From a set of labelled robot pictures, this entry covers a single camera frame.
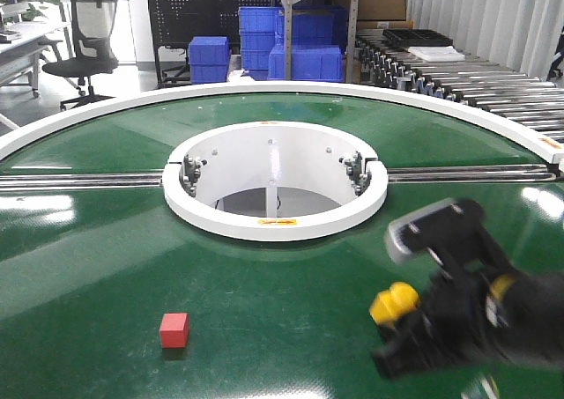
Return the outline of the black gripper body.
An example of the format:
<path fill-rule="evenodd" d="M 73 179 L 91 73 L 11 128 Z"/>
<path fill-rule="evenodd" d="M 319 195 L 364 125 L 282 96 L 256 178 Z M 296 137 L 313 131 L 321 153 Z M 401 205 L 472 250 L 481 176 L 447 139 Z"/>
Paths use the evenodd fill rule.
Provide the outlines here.
<path fill-rule="evenodd" d="M 420 307 L 418 371 L 478 362 L 563 367 L 563 274 L 486 266 L 432 284 Z"/>

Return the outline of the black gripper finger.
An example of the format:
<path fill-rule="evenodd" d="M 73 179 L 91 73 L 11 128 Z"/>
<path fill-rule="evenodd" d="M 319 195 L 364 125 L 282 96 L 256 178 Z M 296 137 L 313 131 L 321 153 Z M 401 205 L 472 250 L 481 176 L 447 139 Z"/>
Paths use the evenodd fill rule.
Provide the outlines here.
<path fill-rule="evenodd" d="M 440 351 L 427 333 L 423 314 L 410 312 L 378 325 L 383 346 L 371 352 L 379 374 L 390 380 L 430 371 L 441 363 Z"/>

